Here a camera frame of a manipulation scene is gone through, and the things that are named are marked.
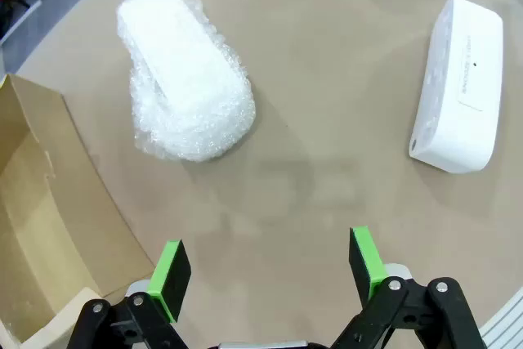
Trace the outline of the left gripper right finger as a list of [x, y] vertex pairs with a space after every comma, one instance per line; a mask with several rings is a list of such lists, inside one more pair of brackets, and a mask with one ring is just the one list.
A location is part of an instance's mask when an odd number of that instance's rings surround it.
[[362, 310], [333, 348], [384, 348], [399, 329], [414, 332], [424, 348], [485, 347], [457, 280], [422, 286], [388, 273], [366, 226], [350, 229], [348, 257]]

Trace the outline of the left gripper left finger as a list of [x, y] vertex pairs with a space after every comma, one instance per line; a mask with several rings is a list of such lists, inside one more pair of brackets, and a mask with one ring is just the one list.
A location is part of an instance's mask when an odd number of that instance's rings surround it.
[[191, 268], [183, 242], [168, 241], [146, 290], [112, 305], [87, 301], [73, 329], [74, 348], [186, 348], [173, 324], [178, 321]]

